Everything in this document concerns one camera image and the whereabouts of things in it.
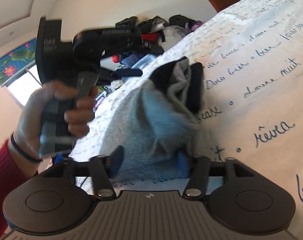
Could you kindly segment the red sleeve left forearm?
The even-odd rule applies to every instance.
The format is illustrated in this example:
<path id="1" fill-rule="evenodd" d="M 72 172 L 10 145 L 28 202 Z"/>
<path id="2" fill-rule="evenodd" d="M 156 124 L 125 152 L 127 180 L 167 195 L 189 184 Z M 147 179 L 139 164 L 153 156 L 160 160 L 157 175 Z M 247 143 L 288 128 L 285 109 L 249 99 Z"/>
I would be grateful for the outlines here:
<path id="1" fill-rule="evenodd" d="M 5 232 L 8 224 L 3 215 L 3 202 L 6 196 L 29 178 L 37 174 L 39 164 L 27 161 L 31 165 L 23 172 L 10 154 L 10 140 L 6 140 L 0 147 L 0 237 Z"/>

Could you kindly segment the left hand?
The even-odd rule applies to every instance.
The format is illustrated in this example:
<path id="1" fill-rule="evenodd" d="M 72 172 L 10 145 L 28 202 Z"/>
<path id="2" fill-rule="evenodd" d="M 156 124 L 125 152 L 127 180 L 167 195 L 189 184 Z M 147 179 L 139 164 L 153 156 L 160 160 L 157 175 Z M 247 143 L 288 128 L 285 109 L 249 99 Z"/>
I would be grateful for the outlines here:
<path id="1" fill-rule="evenodd" d="M 43 85 L 29 98 L 19 119 L 13 139 L 16 145 L 29 157 L 40 160 L 41 113 L 45 105 L 52 100 L 65 101 L 75 99 L 78 91 L 61 81 L 53 81 Z M 68 131 L 80 139 L 87 135 L 87 123 L 94 118 L 93 107 L 97 90 L 92 88 L 90 94 L 76 101 L 76 107 L 66 110 L 63 114 L 64 121 L 68 124 Z"/>

